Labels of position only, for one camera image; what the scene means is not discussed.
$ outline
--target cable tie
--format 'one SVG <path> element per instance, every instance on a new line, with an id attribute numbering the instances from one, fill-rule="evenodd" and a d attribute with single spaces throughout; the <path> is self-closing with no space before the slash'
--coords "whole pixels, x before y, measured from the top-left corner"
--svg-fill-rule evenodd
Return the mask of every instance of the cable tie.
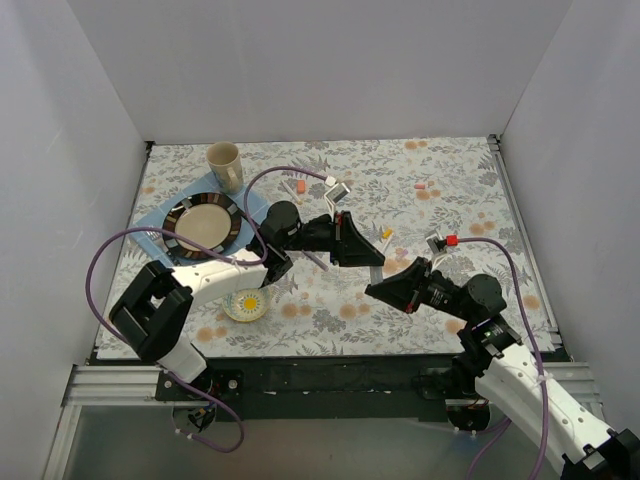
<path id="1" fill-rule="evenodd" d="M 553 374 L 546 372 L 544 375 L 538 375 L 536 378 L 536 387 L 539 386 L 542 382 L 546 382 L 553 378 Z"/>

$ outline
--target table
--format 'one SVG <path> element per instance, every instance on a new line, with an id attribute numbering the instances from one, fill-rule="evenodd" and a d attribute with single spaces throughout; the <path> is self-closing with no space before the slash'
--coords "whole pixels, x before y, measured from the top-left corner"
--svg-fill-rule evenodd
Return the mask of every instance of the table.
<path id="1" fill-rule="evenodd" d="M 502 242 L 514 256 L 529 321 L 542 350 L 553 350 L 549 312 L 540 292 L 502 182 L 504 173 L 492 156 L 486 138 L 420 138 L 332 142 L 275 142 L 239 144 L 245 179 L 275 165 L 296 165 L 345 181 L 352 189 L 339 205 L 350 210 L 360 232 L 380 246 L 381 234 L 391 228 L 384 273 L 406 268 L 416 256 L 430 256 L 427 232 L 487 236 Z M 136 222 L 157 205 L 205 175 L 207 145 L 165 145 L 151 150 L 134 206 Z M 269 203 L 289 199 L 281 181 L 295 188 L 291 174 L 267 175 L 255 189 Z M 425 183 L 425 190 L 414 184 Z M 325 189 L 307 180 L 303 221 L 326 213 Z M 190 312 L 184 332 L 209 357 L 392 355 L 457 353 L 456 332 L 464 325 L 442 312 L 422 307 L 407 315 L 366 297 L 368 269 L 331 266 L 322 271 L 301 254 L 277 284 L 270 311 L 260 320 L 237 323 L 220 302 Z M 328 263 L 328 254 L 320 255 Z M 108 312 L 140 268 L 149 261 L 135 242 L 123 246 L 109 299 Z M 462 284 L 473 274 L 489 273 L 503 285 L 508 308 L 505 319 L 526 337 L 506 259 L 493 246 L 461 245 L 440 270 Z M 135 353 L 102 330 L 97 358 L 134 359 Z"/>

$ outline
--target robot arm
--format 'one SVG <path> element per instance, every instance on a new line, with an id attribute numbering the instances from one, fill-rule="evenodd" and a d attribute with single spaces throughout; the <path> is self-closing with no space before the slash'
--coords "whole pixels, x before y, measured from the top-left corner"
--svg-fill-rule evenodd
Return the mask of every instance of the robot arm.
<path id="1" fill-rule="evenodd" d="M 443 253 L 447 244 L 438 238 L 431 246 L 434 253 Z M 540 378 L 535 358 L 500 315 L 506 302 L 495 278 L 480 274 L 458 287 L 419 257 L 405 271 L 369 285 L 365 293 L 407 313 L 426 304 L 465 320 L 458 333 L 464 353 L 454 359 L 453 378 L 463 391 L 475 391 L 496 404 L 534 443 L 542 436 L 539 385 L 545 380 L 546 456 L 563 480 L 636 478 L 640 440 L 629 430 L 615 432 L 546 373 Z"/>

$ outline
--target black rimmed plate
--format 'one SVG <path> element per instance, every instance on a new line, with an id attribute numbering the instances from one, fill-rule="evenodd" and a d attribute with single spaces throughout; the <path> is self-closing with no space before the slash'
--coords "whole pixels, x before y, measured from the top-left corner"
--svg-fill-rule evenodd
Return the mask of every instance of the black rimmed plate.
<path id="1" fill-rule="evenodd" d="M 224 193 L 197 193 L 180 200 L 164 219 L 162 228 L 222 253 L 240 233 L 242 217 L 238 205 Z M 171 253 L 189 260 L 210 258 L 184 242 L 163 235 Z"/>

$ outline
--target floor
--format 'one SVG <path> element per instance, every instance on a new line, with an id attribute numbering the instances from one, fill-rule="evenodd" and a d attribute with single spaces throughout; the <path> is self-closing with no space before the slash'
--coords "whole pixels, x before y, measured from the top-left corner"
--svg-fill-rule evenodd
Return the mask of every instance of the floor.
<path id="1" fill-rule="evenodd" d="M 139 222 L 173 197 L 184 195 L 209 168 L 207 145 L 154 146 L 149 158 L 132 222 Z M 360 232 L 380 247 L 387 228 L 394 237 L 387 251 L 385 276 L 406 268 L 418 255 L 427 255 L 427 232 L 488 236 L 514 255 L 527 315 L 542 350 L 552 350 L 549 315 L 528 261 L 517 221 L 507 200 L 495 159 L 485 138 L 425 138 L 410 140 L 239 144 L 245 179 L 276 165 L 297 165 L 346 181 L 352 193 L 339 205 L 350 210 Z M 285 181 L 297 178 L 268 175 L 255 192 L 267 203 L 288 199 Z M 415 190 L 424 183 L 426 189 Z M 302 195 L 302 220 L 326 213 L 324 187 L 307 180 Z M 328 255 L 320 255 L 328 261 Z M 368 269 L 331 266 L 323 272 L 293 255 L 295 265 L 270 287 L 270 311 L 260 320 L 241 324 L 227 317 L 219 302 L 192 311 L 185 333 L 210 357 L 371 355 L 456 353 L 456 332 L 463 322 L 422 307 L 416 314 L 395 311 L 364 296 Z M 149 256 L 133 240 L 125 243 L 108 307 Z M 507 321 L 526 340 L 507 262 L 494 247 L 461 246 L 439 267 L 462 284 L 474 273 L 499 279 L 508 308 Z M 98 336 L 100 359 L 133 359 L 133 351 L 107 332 Z"/>
<path id="2" fill-rule="evenodd" d="M 224 455 L 175 435 L 170 415 L 166 407 L 83 408 L 65 480 L 462 480 L 489 440 L 411 419 L 247 421 L 242 448 Z M 232 444 L 238 433 L 234 424 L 214 424 L 205 434 Z M 512 426 L 473 478 L 527 478 L 536 452 Z M 538 476 L 558 478 L 547 463 Z"/>

